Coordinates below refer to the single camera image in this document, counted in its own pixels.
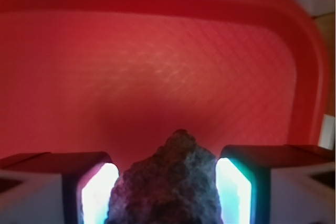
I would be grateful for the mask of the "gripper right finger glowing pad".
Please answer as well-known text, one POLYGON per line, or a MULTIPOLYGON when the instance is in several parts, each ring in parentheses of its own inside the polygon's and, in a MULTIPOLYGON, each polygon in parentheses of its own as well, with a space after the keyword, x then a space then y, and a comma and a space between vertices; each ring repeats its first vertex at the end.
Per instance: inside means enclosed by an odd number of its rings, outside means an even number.
POLYGON ((335 152, 228 145, 216 164, 224 223, 335 223, 335 152))

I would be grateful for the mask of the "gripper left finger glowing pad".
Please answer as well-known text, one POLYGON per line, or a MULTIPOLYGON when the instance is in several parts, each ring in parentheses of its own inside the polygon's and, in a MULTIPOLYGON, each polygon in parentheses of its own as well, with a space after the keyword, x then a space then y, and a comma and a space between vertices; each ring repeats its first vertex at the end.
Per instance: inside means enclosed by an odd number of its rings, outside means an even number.
POLYGON ((1 223, 104 223, 118 177, 105 152, 1 158, 1 223))

